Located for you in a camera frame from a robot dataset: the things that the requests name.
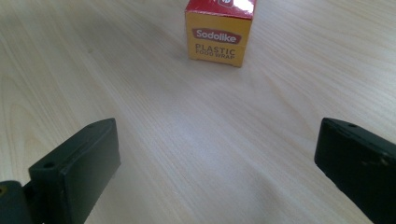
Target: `tabletop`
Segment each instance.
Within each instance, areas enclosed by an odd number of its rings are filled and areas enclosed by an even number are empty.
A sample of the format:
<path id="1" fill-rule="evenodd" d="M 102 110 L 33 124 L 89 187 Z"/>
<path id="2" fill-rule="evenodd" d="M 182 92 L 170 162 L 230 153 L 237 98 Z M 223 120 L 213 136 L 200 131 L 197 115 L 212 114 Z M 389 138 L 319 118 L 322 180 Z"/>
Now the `tabletop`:
<path id="1" fill-rule="evenodd" d="M 241 68 L 188 58 L 187 4 L 0 0 L 0 180 L 115 118 L 86 223 L 371 223 L 314 155 L 323 118 L 396 142 L 396 2 L 258 0 Z"/>

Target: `wooden table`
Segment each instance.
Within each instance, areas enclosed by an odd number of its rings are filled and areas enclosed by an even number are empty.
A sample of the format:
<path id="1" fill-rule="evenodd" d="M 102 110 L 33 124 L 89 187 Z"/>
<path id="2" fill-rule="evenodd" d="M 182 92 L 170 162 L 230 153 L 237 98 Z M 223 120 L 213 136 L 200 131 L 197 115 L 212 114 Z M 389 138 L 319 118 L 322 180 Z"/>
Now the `wooden table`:
<path id="1" fill-rule="evenodd" d="M 188 59 L 186 5 L 0 0 L 0 179 L 116 118 L 86 223 L 370 223 L 313 159 L 324 117 L 396 142 L 396 3 L 258 0 L 242 68 Z"/>

